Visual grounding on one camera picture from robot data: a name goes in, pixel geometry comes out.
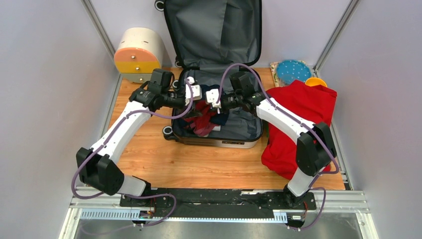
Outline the navy blue garment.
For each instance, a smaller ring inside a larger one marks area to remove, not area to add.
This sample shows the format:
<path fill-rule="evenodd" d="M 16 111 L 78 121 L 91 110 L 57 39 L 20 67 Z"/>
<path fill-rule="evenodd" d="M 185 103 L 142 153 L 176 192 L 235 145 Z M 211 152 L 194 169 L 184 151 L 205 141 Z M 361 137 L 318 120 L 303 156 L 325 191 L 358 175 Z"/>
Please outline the navy blue garment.
<path fill-rule="evenodd" d="M 218 113 L 217 110 L 211 109 L 206 102 L 206 92 L 214 89 L 218 91 L 219 85 L 201 85 L 202 99 L 196 102 L 196 110 L 201 112 L 201 116 L 199 117 L 200 125 L 208 126 L 209 124 L 215 124 L 224 126 L 228 120 L 228 113 Z"/>

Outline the pink ribbed garment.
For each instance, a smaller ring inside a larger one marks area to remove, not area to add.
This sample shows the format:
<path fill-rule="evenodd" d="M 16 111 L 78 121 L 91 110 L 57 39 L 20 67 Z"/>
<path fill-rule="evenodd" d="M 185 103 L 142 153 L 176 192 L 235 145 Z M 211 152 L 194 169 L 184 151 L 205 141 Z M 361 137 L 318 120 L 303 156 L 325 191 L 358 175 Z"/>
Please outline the pink ribbed garment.
<path fill-rule="evenodd" d="M 187 126 L 185 126 L 186 129 L 191 129 L 195 135 L 204 137 L 208 136 L 216 127 L 220 128 L 219 124 L 211 121 L 215 112 L 211 110 L 208 104 L 197 103 L 195 110 L 200 115 L 184 118 L 184 121 L 187 123 Z"/>

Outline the astronaut print suitcase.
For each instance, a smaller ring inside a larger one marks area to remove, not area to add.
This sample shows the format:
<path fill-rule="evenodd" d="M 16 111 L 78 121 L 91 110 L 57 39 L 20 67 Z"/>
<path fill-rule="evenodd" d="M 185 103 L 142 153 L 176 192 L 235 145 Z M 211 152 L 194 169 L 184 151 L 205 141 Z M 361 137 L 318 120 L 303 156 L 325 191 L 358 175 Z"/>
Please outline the astronaut print suitcase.
<path fill-rule="evenodd" d="M 249 67 L 261 55 L 262 2 L 259 0 L 158 0 L 176 52 L 181 78 L 192 76 L 203 92 L 222 89 L 222 100 L 239 98 L 261 79 Z M 210 116 L 220 129 L 199 136 L 191 119 L 174 119 L 177 142 L 228 148 L 252 148 L 263 133 L 262 120 L 241 107 Z"/>

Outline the red garment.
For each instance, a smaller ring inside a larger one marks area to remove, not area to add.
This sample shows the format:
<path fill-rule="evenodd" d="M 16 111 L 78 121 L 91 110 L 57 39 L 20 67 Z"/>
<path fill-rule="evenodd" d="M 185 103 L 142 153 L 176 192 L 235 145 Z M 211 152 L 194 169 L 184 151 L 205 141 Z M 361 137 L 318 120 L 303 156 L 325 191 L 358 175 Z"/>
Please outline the red garment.
<path fill-rule="evenodd" d="M 331 125 L 337 92 L 322 85 L 307 86 L 295 80 L 284 87 L 274 87 L 267 94 L 294 114 L 314 123 Z M 273 125 L 268 126 L 269 137 L 261 162 L 281 177 L 291 180 L 298 166 L 296 145 Z"/>

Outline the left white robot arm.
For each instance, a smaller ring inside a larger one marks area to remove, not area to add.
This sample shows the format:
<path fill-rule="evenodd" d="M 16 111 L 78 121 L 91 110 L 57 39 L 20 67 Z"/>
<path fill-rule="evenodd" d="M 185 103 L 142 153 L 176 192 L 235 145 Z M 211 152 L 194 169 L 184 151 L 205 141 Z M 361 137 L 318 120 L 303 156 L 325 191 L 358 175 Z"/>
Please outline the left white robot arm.
<path fill-rule="evenodd" d="M 127 175 L 118 167 L 123 151 L 135 133 L 152 116 L 175 120 L 185 116 L 200 98 L 201 89 L 194 77 L 178 82 L 185 89 L 181 93 L 171 90 L 175 76 L 172 72 L 155 69 L 151 79 L 132 92 L 117 120 L 90 148 L 80 148 L 76 154 L 77 171 L 71 190 L 78 199 L 93 199 L 103 194 L 132 197 L 145 207 L 152 200 L 147 182 Z"/>

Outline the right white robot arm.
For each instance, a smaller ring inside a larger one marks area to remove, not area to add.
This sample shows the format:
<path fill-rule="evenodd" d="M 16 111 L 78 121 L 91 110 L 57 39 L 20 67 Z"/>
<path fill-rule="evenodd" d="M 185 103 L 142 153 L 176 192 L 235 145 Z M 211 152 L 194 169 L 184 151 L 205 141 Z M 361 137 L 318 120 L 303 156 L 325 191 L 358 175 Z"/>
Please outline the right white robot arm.
<path fill-rule="evenodd" d="M 316 179 L 331 173 L 330 166 L 337 157 L 330 131 L 337 92 L 298 80 L 264 91 L 249 83 L 256 77 L 254 72 L 231 74 L 234 93 L 219 94 L 215 102 L 222 109 L 242 107 L 269 123 L 269 145 L 261 160 L 288 179 L 284 202 L 295 209 Z"/>

